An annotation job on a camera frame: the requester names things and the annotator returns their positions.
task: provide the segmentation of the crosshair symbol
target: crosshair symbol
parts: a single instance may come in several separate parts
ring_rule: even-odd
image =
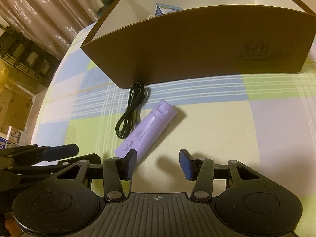
[[[154,199],[158,201],[158,200],[163,199],[163,197],[161,197],[161,196],[157,195],[157,196],[155,196],[155,197],[154,197]]]

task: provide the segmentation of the brown box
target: brown box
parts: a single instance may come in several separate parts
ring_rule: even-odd
[[[184,10],[147,19],[156,3]],[[81,48],[115,84],[129,88],[299,72],[315,33],[316,15],[300,0],[115,0]]]

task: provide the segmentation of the plastic wrap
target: plastic wrap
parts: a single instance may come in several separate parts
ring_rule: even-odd
[[[90,0],[0,0],[0,16],[59,59],[78,32],[97,20]]]

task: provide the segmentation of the lavender cosmetic tube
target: lavender cosmetic tube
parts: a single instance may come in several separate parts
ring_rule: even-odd
[[[175,108],[161,100],[114,151],[115,155],[123,158],[134,148],[138,162],[176,114]]]

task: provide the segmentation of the ribbed rubber surface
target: ribbed rubber surface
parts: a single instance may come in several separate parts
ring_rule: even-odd
[[[215,216],[208,204],[185,193],[131,193],[105,206],[96,221],[71,237],[241,237]],[[294,237],[292,233],[284,237]]]

